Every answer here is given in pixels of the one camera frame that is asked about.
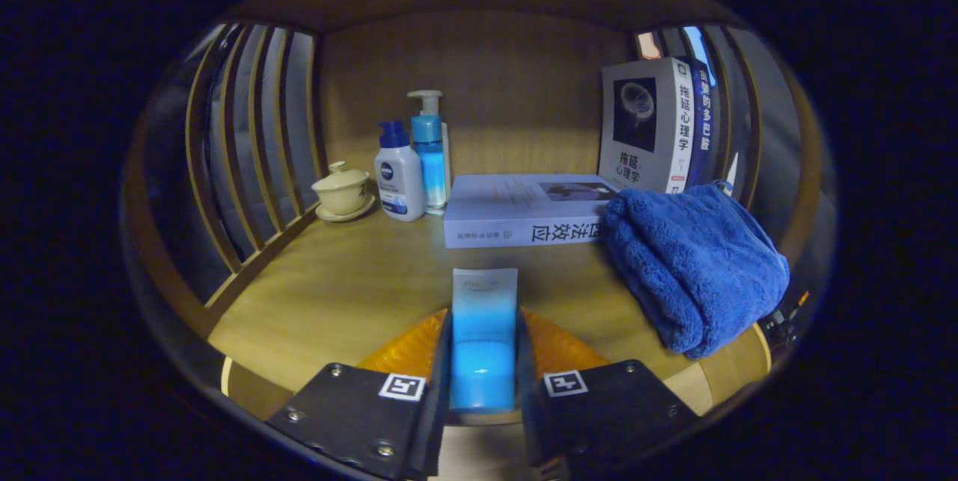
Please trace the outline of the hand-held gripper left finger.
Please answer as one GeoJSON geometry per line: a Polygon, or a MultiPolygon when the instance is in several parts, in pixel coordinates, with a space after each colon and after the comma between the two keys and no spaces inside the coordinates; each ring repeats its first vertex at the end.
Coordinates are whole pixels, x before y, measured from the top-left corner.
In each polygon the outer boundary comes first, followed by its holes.
{"type": "Polygon", "coordinates": [[[434,477],[451,398],[452,328],[446,310],[428,378],[329,363],[268,426],[302,457],[348,480],[434,477]]]}

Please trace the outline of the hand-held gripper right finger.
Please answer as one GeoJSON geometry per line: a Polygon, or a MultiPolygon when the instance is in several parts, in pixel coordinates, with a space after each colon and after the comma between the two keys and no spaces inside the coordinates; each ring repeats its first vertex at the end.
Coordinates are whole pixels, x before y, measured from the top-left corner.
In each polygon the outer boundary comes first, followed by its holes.
{"type": "Polygon", "coordinates": [[[698,414],[640,361],[542,370],[537,353],[557,349],[534,337],[526,313],[516,330],[516,391],[532,470],[633,471],[698,423],[698,414]]]}

